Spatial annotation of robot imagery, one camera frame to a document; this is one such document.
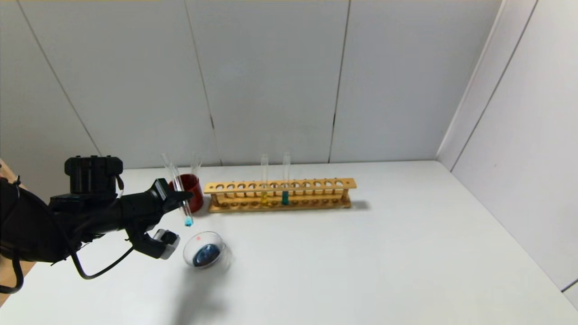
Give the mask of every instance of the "test tube rack hole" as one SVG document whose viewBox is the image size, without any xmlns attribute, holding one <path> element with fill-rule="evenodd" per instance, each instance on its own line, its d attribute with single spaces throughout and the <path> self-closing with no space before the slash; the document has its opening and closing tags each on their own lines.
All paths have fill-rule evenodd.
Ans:
<svg viewBox="0 0 578 325">
<path fill-rule="evenodd" d="M 258 212 L 351 208 L 349 190 L 356 188 L 353 178 L 271 180 L 266 188 L 252 180 L 208 183 L 204 193 L 211 195 L 209 212 Z M 289 192 L 288 205 L 281 204 L 284 191 Z M 262 192 L 267 192 L 267 204 L 261 203 Z"/>
</svg>

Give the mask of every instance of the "white table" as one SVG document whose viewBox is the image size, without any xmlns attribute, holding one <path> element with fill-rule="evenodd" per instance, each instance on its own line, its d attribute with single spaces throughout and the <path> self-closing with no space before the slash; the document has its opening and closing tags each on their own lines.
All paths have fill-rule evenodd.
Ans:
<svg viewBox="0 0 578 325">
<path fill-rule="evenodd" d="M 126 193 L 164 176 L 122 175 Z M 578 311 L 439 163 L 295 165 L 291 176 L 354 177 L 353 208 L 208 215 L 205 201 L 192 228 L 179 212 L 158 226 L 184 241 L 218 232 L 232 248 L 228 272 L 191 272 L 184 242 L 169 260 L 133 252 L 90 281 L 70 260 L 39 263 L 0 308 L 0 323 L 578 324 Z M 259 177 L 259 167 L 201 170 L 202 182 Z M 121 255 L 124 238 L 86 246 L 79 255 L 87 272 Z"/>
</svg>

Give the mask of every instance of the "glass petri dish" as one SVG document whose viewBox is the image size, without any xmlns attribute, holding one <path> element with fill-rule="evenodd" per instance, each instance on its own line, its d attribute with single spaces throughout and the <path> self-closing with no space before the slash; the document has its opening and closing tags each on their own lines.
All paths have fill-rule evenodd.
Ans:
<svg viewBox="0 0 578 325">
<path fill-rule="evenodd" d="M 216 232 L 200 232 L 189 239 L 185 245 L 183 259 L 196 269 L 208 268 L 219 260 L 226 247 L 223 239 Z"/>
</svg>

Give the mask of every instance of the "white wall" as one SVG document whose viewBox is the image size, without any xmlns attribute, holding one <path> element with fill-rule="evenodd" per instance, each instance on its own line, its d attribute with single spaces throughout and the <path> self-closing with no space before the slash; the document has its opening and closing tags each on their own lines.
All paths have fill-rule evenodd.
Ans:
<svg viewBox="0 0 578 325">
<path fill-rule="evenodd" d="M 578 277 L 578 2 L 539 1 L 453 174 L 561 289 Z"/>
<path fill-rule="evenodd" d="M 448 170 L 465 147 L 490 101 L 538 0 L 504 0 L 478 66 L 439 148 L 437 160 Z"/>
<path fill-rule="evenodd" d="M 568 291 L 564 292 L 564 295 L 578 309 L 578 285 L 573 285 Z"/>
<path fill-rule="evenodd" d="M 68 193 L 64 161 L 98 154 L 16 1 L 0 1 L 0 155 L 48 202 Z"/>
<path fill-rule="evenodd" d="M 219 164 L 185 4 L 28 1 L 24 13 L 102 154 L 126 167 Z"/>
<path fill-rule="evenodd" d="M 326 163 L 347 1 L 187 4 L 223 164 Z"/>
<path fill-rule="evenodd" d="M 434 159 L 500 1 L 352 1 L 332 162 Z"/>
<path fill-rule="evenodd" d="M 321 163 L 329 160 L 332 138 L 332 161 L 433 158 L 499 4 L 21 3 L 52 78 L 70 99 L 60 106 L 76 109 L 99 151 L 119 156 L 127 168 L 160 166 L 161 152 L 186 165 L 192 150 L 205 164 L 258 164 L 261 153 L 278 163 L 284 151 L 296 163 Z M 3 64 L 27 60 L 6 56 Z M 34 72 L 21 77 L 38 82 Z M 5 80 L 3 93 L 12 87 L 12 78 Z M 8 103 L 3 110 L 20 104 Z M 3 123 L 14 124 L 5 116 Z M 64 125 L 46 118 L 30 123 Z M 382 128 L 364 126 L 381 122 Z M 9 132 L 2 136 L 13 140 Z M 43 143 L 44 136 L 27 139 Z M 15 159 L 10 151 L 2 155 Z"/>
</svg>

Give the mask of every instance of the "glass test tube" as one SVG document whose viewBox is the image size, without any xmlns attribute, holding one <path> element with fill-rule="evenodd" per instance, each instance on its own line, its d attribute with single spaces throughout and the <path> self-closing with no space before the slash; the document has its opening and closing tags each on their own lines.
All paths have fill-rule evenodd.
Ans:
<svg viewBox="0 0 578 325">
<path fill-rule="evenodd" d="M 173 189 L 174 191 L 184 191 L 183 182 L 181 181 L 179 170 L 173 165 L 173 162 L 168 154 L 162 153 L 162 162 L 165 164 L 166 170 L 169 172 L 169 176 L 172 178 L 173 181 Z M 188 200 L 183 201 L 180 210 L 183 212 L 183 221 L 184 225 L 187 227 L 192 226 L 192 213 L 191 208 L 189 206 Z"/>
<path fill-rule="evenodd" d="M 261 155 L 261 188 L 267 189 L 267 169 L 269 168 L 269 157 L 266 154 Z M 267 191 L 261 192 L 261 205 L 267 205 Z"/>
<path fill-rule="evenodd" d="M 199 169 L 201 168 L 201 164 L 203 163 L 203 157 L 198 152 L 193 152 L 191 155 L 191 174 L 195 175 L 195 177 L 199 177 Z"/>
<path fill-rule="evenodd" d="M 289 187 L 289 166 L 291 165 L 291 156 L 288 152 L 283 154 L 283 187 Z M 281 204 L 289 205 L 289 191 L 283 191 Z"/>
</svg>

